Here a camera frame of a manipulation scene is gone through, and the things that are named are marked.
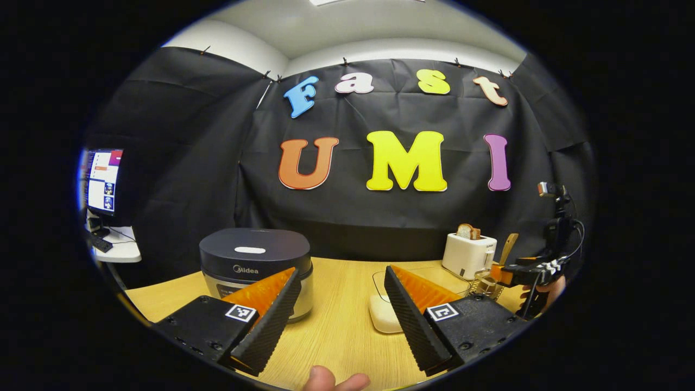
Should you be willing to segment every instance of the human hand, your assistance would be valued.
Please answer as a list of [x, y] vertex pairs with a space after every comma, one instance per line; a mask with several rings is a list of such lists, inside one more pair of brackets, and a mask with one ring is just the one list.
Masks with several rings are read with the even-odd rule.
[[[545, 312], [545, 311], [548, 309], [548, 307], [550, 307], [550, 305], [553, 304], [553, 302], [555, 301], [555, 299], [562, 293], [562, 291], [564, 291], [565, 283], [566, 283], [566, 282], [565, 282], [565, 277], [564, 277], [564, 275], [562, 275], [562, 276], [560, 276], [557, 280], [551, 282], [551, 283], [548, 284], [548, 285], [544, 285], [544, 286], [542, 286], [542, 287], [536, 287], [536, 290], [537, 290], [538, 292], [549, 292], [549, 293], [548, 293], [548, 300], [546, 301], [546, 306], [543, 307], [543, 309], [541, 310], [541, 312]], [[524, 286], [522, 287], [522, 289], [525, 290], [525, 291], [530, 291], [530, 290], [531, 290], [531, 285], [524, 285]], [[525, 300], [525, 299], [528, 297], [528, 293], [529, 293], [529, 292], [524, 292], [524, 293], [522, 293], [521, 296], [519, 296], [519, 297], [521, 297], [522, 299]], [[524, 305], [524, 303], [521, 303], [521, 305], [519, 306], [519, 308], [520, 308], [520, 309], [523, 308], [523, 305]]]
[[336, 377], [328, 368], [316, 365], [309, 372], [309, 380], [302, 391], [360, 391], [364, 390], [371, 380], [365, 374], [354, 374], [346, 381], [336, 385]]

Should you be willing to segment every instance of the orange letter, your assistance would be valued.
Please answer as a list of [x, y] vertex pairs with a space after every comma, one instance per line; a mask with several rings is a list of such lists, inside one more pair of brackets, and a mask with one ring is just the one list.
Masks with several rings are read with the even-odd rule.
[[507, 105], [507, 98], [497, 95], [497, 91], [495, 91], [495, 89], [499, 88], [500, 86], [492, 81], [489, 81], [485, 76], [476, 77], [473, 79], [473, 83], [476, 83], [480, 86], [480, 88], [482, 88], [482, 92], [485, 94], [487, 99], [490, 100], [490, 102], [493, 102], [498, 106]]
[[283, 185], [295, 190], [309, 190], [321, 186], [328, 178], [331, 170], [331, 158], [333, 157], [333, 147], [338, 145], [335, 137], [317, 138], [313, 142], [318, 148], [316, 157], [316, 168], [309, 175], [299, 173], [300, 155], [302, 149], [309, 143], [306, 140], [287, 140], [280, 144], [282, 148], [282, 158], [280, 159], [280, 169], [278, 176]]

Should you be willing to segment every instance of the white ceiling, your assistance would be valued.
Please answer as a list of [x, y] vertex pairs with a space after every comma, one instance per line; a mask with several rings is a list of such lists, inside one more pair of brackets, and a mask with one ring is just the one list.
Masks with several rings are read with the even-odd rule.
[[525, 51], [446, 0], [245, 0], [207, 19], [226, 22], [294, 59], [328, 47], [380, 38], [427, 38], [483, 48], [521, 62]]

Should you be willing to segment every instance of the letter m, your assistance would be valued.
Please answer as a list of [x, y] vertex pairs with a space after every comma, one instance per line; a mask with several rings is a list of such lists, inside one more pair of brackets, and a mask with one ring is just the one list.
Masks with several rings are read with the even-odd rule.
[[418, 179], [413, 186], [419, 191], [445, 191], [446, 181], [442, 178], [440, 146], [444, 136], [436, 131], [421, 131], [415, 137], [410, 151], [406, 152], [391, 131], [373, 131], [367, 140], [374, 145], [374, 170], [367, 189], [391, 190], [389, 167], [401, 189], [407, 189], [415, 169]]

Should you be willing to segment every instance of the monitor screen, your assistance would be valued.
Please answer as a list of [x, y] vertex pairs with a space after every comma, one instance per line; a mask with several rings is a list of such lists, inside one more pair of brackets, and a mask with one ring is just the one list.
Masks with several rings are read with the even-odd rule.
[[89, 150], [86, 156], [85, 201], [90, 211], [113, 216], [117, 208], [116, 186], [123, 150]]

